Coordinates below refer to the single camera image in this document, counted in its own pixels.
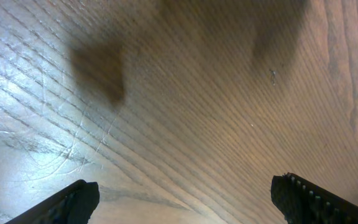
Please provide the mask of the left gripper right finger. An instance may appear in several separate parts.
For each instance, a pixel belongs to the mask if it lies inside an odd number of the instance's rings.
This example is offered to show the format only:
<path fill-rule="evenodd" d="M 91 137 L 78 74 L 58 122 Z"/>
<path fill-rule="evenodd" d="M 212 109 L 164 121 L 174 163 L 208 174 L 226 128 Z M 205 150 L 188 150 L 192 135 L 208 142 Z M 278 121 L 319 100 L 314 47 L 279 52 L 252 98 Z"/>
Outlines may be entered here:
<path fill-rule="evenodd" d="M 358 224 L 357 205 L 296 174 L 273 176 L 270 193 L 287 223 Z"/>

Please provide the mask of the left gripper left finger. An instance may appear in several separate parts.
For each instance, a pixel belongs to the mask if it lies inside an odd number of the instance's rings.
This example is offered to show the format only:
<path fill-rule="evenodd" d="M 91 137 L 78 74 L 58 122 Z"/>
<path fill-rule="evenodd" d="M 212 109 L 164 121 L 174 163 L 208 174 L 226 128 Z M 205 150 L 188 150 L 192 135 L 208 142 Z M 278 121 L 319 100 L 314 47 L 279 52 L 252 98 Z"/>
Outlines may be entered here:
<path fill-rule="evenodd" d="M 7 224 L 87 224 L 99 201 L 98 183 L 80 179 Z"/>

